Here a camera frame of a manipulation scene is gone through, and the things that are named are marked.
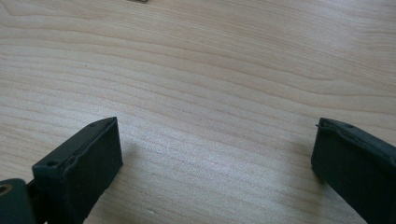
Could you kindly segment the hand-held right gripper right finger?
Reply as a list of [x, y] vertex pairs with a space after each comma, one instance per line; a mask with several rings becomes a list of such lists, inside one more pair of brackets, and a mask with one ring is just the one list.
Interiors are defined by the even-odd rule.
[[396, 147], [339, 120], [322, 118], [314, 173], [368, 224], [396, 224]]

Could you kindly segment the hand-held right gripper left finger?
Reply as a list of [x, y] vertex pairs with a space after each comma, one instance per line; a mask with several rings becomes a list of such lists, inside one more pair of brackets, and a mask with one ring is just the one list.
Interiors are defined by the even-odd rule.
[[87, 125], [33, 166], [38, 219], [82, 224], [121, 166], [117, 119]]

